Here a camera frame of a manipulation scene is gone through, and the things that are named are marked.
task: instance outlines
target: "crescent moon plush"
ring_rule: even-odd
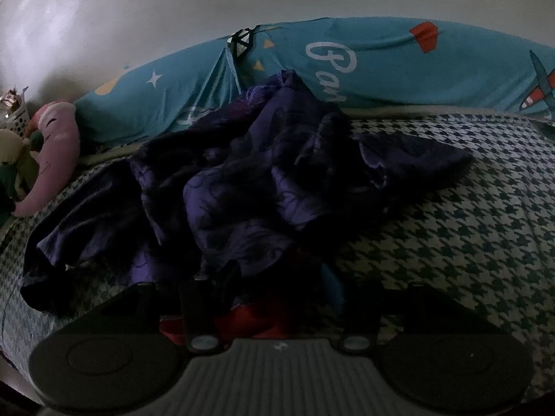
[[[39,165],[37,181],[27,197],[16,203],[14,216],[35,214],[54,199],[71,179],[80,153],[75,109],[71,103],[58,102],[49,105],[40,115],[38,130],[44,137],[44,144],[35,157]]]

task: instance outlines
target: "bed sheet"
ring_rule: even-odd
[[[429,283],[512,333],[531,352],[527,399],[555,389],[555,146],[531,120],[511,115],[447,114],[418,119],[355,120],[358,132],[402,131],[471,150],[476,158],[457,187],[429,195],[383,226],[345,243],[336,262],[349,276],[381,275],[388,288]],[[101,262],[75,268],[72,314],[63,319],[27,307],[19,295],[24,243],[31,229],[101,166],[85,173],[49,208],[18,220],[0,243],[0,348],[27,374],[33,346],[128,284]],[[340,330],[324,305],[306,308],[307,332]],[[383,320],[381,341],[400,330]]]

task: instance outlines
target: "purple fabric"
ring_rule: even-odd
[[[283,71],[69,196],[29,239],[21,293],[33,308],[59,311],[65,265],[100,254],[134,281],[189,277],[201,259],[252,277],[298,245],[320,253],[379,223],[449,184],[471,158],[428,139],[352,135],[345,114]]]

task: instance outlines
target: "blue fabric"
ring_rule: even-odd
[[[455,105],[538,113],[547,107],[531,51],[555,86],[555,49],[474,26],[394,17],[262,25],[237,63],[225,38],[176,52],[77,100],[77,121],[84,140],[108,146],[179,131],[287,69],[319,99],[342,108]]]
[[[62,202],[29,237],[21,294],[33,308],[63,308],[65,265],[99,254],[127,265],[135,282],[190,276],[200,255],[207,271],[239,279],[291,267],[299,246],[328,253],[471,161],[435,140],[353,135],[335,105],[281,72],[110,164]]]

